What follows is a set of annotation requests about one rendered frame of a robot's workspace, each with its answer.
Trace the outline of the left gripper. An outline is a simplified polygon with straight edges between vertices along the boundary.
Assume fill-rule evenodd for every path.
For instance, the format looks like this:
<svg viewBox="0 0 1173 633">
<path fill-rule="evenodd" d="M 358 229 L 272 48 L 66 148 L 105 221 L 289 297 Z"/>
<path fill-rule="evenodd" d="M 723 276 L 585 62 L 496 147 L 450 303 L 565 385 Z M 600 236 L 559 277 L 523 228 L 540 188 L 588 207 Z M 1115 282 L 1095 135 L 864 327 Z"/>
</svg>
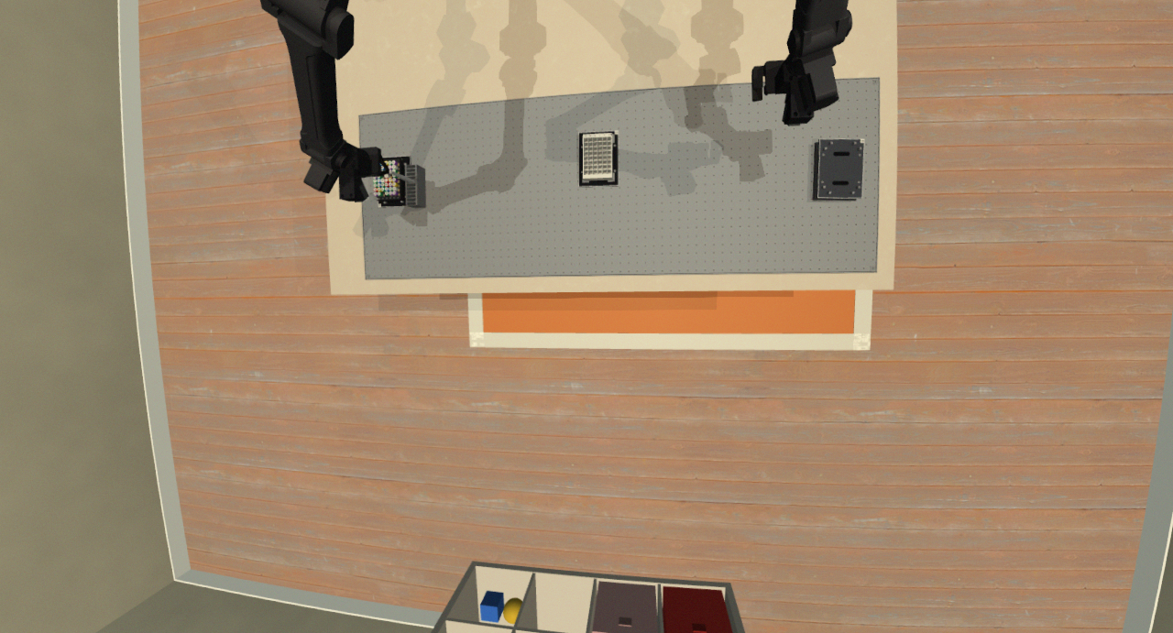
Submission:
<svg viewBox="0 0 1173 633">
<path fill-rule="evenodd" d="M 788 56 L 789 56 L 789 54 L 788 54 Z M 774 77 L 778 74 L 778 72 L 781 69 L 781 66 L 784 66 L 785 62 L 786 62 L 786 69 L 792 75 L 794 75 L 796 79 L 801 77 L 801 75 L 796 75 L 794 72 L 789 70 L 788 62 L 787 62 L 788 56 L 786 57 L 786 61 L 784 61 L 784 60 L 769 60 L 769 61 L 766 61 L 765 64 L 762 64 L 762 66 L 755 66 L 755 67 L 753 67 L 753 69 L 751 69 L 751 101 L 752 102 L 754 102 L 754 100 L 762 100 L 762 75 L 765 75 L 765 95 L 771 94 L 771 93 L 775 93 Z"/>
</svg>

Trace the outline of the black rectangular frame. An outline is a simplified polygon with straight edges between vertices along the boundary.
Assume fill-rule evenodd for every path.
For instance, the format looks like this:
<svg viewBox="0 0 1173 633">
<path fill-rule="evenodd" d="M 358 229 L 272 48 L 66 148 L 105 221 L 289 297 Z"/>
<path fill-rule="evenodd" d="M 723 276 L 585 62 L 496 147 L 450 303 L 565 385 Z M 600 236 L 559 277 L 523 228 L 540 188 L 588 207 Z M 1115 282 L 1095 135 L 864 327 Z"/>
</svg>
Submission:
<svg viewBox="0 0 1173 633">
<path fill-rule="evenodd" d="M 613 181 L 583 181 L 583 135 L 602 135 L 602 132 L 612 132 L 613 135 Z M 598 132 L 578 132 L 578 188 L 603 188 L 603 186 L 619 186 L 619 130 L 617 131 L 598 131 Z"/>
</svg>

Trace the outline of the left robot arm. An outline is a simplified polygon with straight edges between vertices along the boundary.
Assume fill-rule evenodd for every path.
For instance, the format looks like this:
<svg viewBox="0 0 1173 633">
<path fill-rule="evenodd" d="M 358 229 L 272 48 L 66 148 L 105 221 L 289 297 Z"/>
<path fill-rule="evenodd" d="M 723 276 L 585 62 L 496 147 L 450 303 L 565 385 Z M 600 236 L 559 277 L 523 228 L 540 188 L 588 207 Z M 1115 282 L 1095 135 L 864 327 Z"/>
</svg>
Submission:
<svg viewBox="0 0 1173 633">
<path fill-rule="evenodd" d="M 838 81 L 832 67 L 838 60 L 833 48 L 843 43 L 853 27 L 847 7 L 848 0 L 795 0 L 787 62 L 789 70 L 801 77 L 792 75 L 786 62 L 774 77 L 775 94 L 789 93 L 781 120 L 785 125 L 807 124 L 814 118 L 814 111 L 838 101 Z"/>
</svg>

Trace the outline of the cream grid rack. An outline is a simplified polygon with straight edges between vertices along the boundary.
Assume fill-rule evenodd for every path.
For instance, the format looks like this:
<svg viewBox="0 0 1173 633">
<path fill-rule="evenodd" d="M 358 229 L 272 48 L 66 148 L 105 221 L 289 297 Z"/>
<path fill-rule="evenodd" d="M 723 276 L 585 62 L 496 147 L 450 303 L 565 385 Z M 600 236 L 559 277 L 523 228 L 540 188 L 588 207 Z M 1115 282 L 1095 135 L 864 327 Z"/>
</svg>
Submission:
<svg viewBox="0 0 1173 633">
<path fill-rule="evenodd" d="M 613 181 L 611 132 L 606 132 L 606 135 L 583 135 L 583 181 Z"/>
</svg>

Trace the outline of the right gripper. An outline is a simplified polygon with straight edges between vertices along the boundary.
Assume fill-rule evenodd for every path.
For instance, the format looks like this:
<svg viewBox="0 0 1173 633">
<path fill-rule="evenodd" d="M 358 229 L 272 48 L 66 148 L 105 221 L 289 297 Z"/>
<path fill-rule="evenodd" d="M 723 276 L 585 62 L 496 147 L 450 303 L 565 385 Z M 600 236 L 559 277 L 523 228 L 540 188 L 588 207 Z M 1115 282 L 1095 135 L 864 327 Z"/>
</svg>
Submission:
<svg viewBox="0 0 1173 633">
<path fill-rule="evenodd" d="M 364 158 L 369 158 L 369 161 L 372 161 L 372 173 L 369 173 L 369 175 L 357 175 L 357 177 L 360 177 L 360 178 L 384 177 L 384 175 L 389 173 L 389 166 L 387 166 L 387 164 L 385 164 L 384 157 L 381 156 L 381 149 L 380 148 L 378 148 L 378 147 L 362 147 L 362 149 L 361 149 L 361 148 L 357 148 L 357 147 L 353 147 L 353 145 L 351 145 L 351 147 L 355 149 L 355 154 L 358 156 L 362 156 Z M 347 166 L 351 166 L 352 164 L 355 164 L 355 158 L 353 158 L 353 161 L 351 162 L 351 164 L 347 165 Z M 381 166 L 380 165 L 385 166 L 385 170 L 384 170 L 382 173 L 381 173 Z"/>
</svg>

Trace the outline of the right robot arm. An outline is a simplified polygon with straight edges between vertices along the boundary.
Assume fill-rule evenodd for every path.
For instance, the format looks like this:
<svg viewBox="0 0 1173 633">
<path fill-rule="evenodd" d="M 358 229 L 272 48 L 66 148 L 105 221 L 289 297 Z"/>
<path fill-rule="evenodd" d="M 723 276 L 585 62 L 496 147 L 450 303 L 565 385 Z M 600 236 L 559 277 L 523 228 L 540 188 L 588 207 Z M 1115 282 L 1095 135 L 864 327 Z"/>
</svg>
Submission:
<svg viewBox="0 0 1173 633">
<path fill-rule="evenodd" d="M 282 36 L 289 45 L 301 113 L 299 147 L 311 157 L 308 164 L 312 164 L 305 185 L 330 193 L 339 177 L 339 199 L 364 202 L 368 193 L 357 175 L 372 173 L 372 161 L 358 156 L 343 139 L 335 93 L 335 60 L 355 46 L 355 16 L 347 12 L 348 2 L 260 0 L 263 11 L 278 19 Z M 346 166 L 353 158 L 355 164 Z"/>
</svg>

